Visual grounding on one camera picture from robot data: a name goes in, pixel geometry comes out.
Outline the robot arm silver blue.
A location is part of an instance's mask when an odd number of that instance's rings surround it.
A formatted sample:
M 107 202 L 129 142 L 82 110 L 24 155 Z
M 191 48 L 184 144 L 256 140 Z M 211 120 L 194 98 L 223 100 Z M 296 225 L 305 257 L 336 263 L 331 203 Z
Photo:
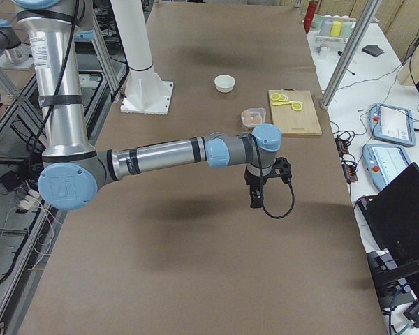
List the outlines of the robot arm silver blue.
M 28 32 L 43 113 L 40 133 L 47 145 L 38 192 L 60 210 L 89 204 L 106 184 L 125 176 L 205 161 L 211 168 L 245 165 L 251 207 L 263 206 L 263 185 L 271 178 L 291 181 L 291 165 L 277 156 L 282 134 L 272 124 L 234 137 L 205 137 L 134 149 L 97 151 L 89 142 L 74 39 L 93 27 L 90 1 L 16 1 L 16 17 Z

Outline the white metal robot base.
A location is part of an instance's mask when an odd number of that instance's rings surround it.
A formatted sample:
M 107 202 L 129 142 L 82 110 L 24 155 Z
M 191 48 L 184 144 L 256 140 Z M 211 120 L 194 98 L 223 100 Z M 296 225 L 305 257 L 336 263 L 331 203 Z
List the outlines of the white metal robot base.
M 124 99 L 120 107 L 123 113 L 166 115 L 169 111 L 174 83 L 163 81 L 153 70 L 130 70 Z

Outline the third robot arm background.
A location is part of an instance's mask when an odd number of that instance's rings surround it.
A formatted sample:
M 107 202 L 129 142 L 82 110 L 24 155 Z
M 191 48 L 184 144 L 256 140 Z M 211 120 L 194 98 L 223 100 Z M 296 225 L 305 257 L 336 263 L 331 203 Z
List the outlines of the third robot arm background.
M 30 67 L 31 53 L 29 48 L 15 33 L 12 24 L 0 19 L 0 66 L 8 68 L 22 67 L 25 63 Z

